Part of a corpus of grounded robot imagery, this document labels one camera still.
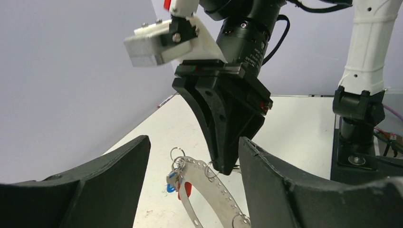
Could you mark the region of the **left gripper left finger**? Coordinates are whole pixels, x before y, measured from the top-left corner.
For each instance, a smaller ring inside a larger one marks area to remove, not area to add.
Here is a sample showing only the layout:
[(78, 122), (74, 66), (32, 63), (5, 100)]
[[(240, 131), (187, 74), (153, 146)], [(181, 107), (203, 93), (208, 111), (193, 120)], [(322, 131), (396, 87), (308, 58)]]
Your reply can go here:
[(0, 186), (3, 228), (131, 228), (151, 143), (140, 135), (42, 181)]

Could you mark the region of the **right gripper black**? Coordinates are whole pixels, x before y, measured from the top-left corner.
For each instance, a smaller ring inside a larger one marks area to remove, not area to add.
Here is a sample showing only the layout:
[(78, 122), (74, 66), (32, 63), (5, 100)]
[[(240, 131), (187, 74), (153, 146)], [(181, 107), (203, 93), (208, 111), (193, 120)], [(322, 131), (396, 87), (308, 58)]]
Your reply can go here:
[(213, 167), (231, 174), (240, 137), (252, 139), (272, 109), (270, 91), (247, 63), (185, 60), (172, 87), (185, 99), (201, 127)]

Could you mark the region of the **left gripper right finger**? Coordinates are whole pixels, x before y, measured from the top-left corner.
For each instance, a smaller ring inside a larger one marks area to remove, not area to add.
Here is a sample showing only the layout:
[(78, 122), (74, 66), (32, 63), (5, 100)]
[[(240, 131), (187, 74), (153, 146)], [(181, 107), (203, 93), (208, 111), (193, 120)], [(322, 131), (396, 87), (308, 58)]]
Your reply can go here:
[(360, 185), (327, 180), (239, 139), (239, 161), (254, 228), (400, 228), (403, 180)]

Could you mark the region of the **blue-headed key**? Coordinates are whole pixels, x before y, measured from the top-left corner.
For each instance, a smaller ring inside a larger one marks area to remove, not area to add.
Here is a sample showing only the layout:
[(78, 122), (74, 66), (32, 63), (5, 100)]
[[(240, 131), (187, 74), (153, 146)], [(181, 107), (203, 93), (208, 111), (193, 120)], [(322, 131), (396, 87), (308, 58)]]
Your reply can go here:
[(172, 193), (177, 190), (178, 186), (178, 173), (176, 172), (171, 172), (166, 176), (166, 182), (167, 182), (167, 192)]

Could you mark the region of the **red-headed key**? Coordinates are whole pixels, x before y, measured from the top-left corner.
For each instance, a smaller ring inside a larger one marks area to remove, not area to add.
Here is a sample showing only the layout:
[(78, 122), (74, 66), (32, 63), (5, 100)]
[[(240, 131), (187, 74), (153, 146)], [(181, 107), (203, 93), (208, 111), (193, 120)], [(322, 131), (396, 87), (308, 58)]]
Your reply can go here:
[[(182, 186), (182, 185), (179, 183), (179, 184), (178, 184), (178, 200), (181, 200), (181, 195), (180, 195), (180, 188), (181, 188), (181, 186)], [(184, 189), (185, 189), (185, 192), (186, 192), (186, 196), (187, 196), (187, 197), (190, 197), (191, 192), (192, 192), (192, 184), (189, 183), (189, 182), (185, 182), (185, 183), (183, 184), (183, 186), (184, 186)]]

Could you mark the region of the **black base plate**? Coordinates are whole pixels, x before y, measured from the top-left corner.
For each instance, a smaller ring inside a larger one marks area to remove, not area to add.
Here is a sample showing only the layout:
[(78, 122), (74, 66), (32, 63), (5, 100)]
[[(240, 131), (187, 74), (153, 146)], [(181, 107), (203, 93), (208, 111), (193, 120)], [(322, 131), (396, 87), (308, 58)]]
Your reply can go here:
[(371, 125), (336, 116), (330, 179), (359, 185), (403, 176), (403, 161), (375, 154)]

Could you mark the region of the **aluminium frame rail back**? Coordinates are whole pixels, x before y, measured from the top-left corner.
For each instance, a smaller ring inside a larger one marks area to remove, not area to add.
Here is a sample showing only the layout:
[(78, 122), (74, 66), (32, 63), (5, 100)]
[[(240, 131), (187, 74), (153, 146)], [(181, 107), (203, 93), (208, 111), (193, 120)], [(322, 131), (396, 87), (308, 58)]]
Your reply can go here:
[(334, 97), (334, 95), (272, 95), (274, 97)]

